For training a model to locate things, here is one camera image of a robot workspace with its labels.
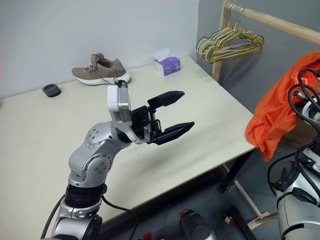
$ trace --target purple tissue box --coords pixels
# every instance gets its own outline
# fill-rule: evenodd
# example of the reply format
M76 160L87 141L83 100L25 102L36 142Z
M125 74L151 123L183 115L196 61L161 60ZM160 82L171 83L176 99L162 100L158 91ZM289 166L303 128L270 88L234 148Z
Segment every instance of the purple tissue box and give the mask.
M163 76L180 71L180 59L172 56L162 61L154 60L155 68Z

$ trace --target table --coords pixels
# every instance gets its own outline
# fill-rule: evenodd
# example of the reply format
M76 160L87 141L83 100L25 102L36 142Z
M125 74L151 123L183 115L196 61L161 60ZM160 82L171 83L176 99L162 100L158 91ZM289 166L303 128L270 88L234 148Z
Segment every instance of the table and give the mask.
M162 128L195 122L177 140L158 146L135 145L115 158L106 198L133 208L168 192L254 146L245 128L252 114L190 57L181 71L163 77L154 65L128 70L132 109L167 91L184 91L175 104L156 112ZM78 81L61 84L62 94L48 98L41 90L0 100L0 238L39 239L70 172L68 159L91 126L110 121L107 86ZM102 204L104 221L122 212Z

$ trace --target beige sneaker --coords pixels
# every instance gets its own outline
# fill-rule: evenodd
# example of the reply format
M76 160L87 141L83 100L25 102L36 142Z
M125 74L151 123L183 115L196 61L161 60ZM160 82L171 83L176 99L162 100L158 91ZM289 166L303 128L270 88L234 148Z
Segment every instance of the beige sneaker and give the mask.
M72 74L80 82L88 85L112 84L118 80L129 82L131 76L122 66L119 59L110 61L98 52L91 56L92 65L89 67L75 67Z

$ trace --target orange shirt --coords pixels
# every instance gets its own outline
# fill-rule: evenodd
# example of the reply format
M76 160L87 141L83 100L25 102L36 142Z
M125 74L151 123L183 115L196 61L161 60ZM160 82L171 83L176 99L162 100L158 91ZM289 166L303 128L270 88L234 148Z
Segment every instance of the orange shirt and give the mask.
M289 89L298 84L298 72L309 67L320 70L320 51L310 52L302 57L284 74L278 82L259 100L254 108L254 115L248 123L245 135L263 154L264 161L269 161L282 136L295 126L297 116L288 103ZM305 71L302 81L317 88L317 79Z

